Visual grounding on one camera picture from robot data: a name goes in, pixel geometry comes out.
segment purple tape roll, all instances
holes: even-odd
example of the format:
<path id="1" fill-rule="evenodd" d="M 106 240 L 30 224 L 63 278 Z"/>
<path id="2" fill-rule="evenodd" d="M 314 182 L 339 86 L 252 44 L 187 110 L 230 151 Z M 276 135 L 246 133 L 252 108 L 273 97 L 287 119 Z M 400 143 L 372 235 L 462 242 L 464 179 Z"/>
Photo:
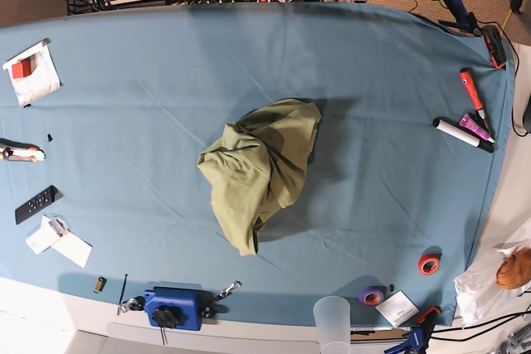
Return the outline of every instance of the purple tape roll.
<path id="1" fill-rule="evenodd" d="M 365 306 L 378 306 L 383 301 L 385 290 L 383 286 L 369 286 L 361 291 L 358 300 Z"/>

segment screwdriver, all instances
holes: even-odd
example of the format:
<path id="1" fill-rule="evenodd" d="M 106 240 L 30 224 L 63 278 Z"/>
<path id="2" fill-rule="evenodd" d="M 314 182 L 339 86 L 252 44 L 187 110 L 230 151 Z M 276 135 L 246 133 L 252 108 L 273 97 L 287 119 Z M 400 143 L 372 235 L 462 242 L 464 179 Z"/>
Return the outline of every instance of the screwdriver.
<path id="1" fill-rule="evenodd" d="M 487 132 L 489 132 L 489 134 L 492 136 L 489 123 L 487 122 L 487 114 L 485 113 L 483 104 L 481 103 L 480 97 L 478 96 L 478 91 L 475 89 L 474 81 L 472 80 L 472 75 L 470 74 L 470 71 L 471 71 L 470 68 L 463 68 L 460 71 L 461 80 L 463 81 L 463 85 L 465 85 L 466 91 L 468 91 L 469 96 L 472 98 L 472 101 L 474 102 L 475 111 L 478 113 L 480 118 L 483 120 L 483 123 L 485 124 L 485 127 L 487 128 Z"/>

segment remote control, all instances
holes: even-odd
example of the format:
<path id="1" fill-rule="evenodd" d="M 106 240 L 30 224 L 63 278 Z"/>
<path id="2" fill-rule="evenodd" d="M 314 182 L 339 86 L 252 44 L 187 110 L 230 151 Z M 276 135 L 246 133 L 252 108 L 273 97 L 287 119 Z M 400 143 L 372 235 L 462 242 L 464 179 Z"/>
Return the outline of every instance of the remote control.
<path id="1" fill-rule="evenodd" d="M 35 195 L 32 199 L 18 207 L 18 209 L 15 210 L 15 221 L 17 222 L 17 225 L 24 220 L 29 219 L 45 207 L 51 205 L 56 200 L 56 194 L 57 188 L 49 186 L 46 190 Z"/>

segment green cloth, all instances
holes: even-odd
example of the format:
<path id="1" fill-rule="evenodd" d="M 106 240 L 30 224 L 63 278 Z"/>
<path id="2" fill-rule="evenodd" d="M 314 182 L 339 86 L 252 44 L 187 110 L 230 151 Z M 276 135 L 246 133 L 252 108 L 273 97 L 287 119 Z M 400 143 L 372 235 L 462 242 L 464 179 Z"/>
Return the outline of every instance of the green cloth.
<path id="1" fill-rule="evenodd" d="M 320 120 L 315 104 L 283 99 L 226 124 L 201 153 L 212 209 L 240 255 L 256 255 L 266 221 L 299 197 Z"/>

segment clear plastic cup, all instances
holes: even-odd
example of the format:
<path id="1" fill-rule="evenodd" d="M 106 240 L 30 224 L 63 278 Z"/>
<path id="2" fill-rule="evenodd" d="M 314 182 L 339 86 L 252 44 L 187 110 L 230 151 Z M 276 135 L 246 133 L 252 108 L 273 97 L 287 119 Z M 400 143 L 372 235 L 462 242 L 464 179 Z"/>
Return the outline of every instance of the clear plastic cup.
<path id="1" fill-rule="evenodd" d="M 339 296 L 328 296 L 314 305 L 314 319 L 321 354 L 350 353 L 350 304 Z"/>

